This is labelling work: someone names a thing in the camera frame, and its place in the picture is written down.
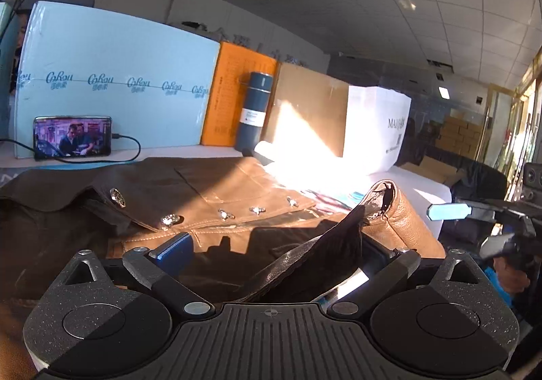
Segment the bottle label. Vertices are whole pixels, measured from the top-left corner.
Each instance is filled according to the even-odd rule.
[[[263,128],[265,119],[266,113],[262,113],[260,111],[253,111],[244,107],[241,110],[241,118],[239,119],[239,121],[244,124]]]

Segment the thermos bottle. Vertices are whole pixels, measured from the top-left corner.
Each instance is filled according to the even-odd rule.
[[[267,104],[273,86],[273,76],[262,72],[251,72],[247,95],[239,119],[235,150],[254,150],[264,127]]]

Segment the smartphone screen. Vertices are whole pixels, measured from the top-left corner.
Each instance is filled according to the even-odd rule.
[[[110,117],[37,117],[34,158],[80,158],[111,153]]]

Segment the triangular cutout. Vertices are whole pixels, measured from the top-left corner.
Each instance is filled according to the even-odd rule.
[[[90,267],[86,262],[80,262],[74,272],[66,281],[66,285],[74,285],[76,283],[94,282]]]
[[[465,261],[460,261],[455,265],[450,280],[452,282],[478,283],[478,279],[472,274],[470,267]]]

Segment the hand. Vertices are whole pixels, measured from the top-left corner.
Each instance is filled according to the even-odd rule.
[[[504,257],[493,258],[493,267],[501,288],[508,294],[522,293],[530,285],[527,275],[516,270]]]

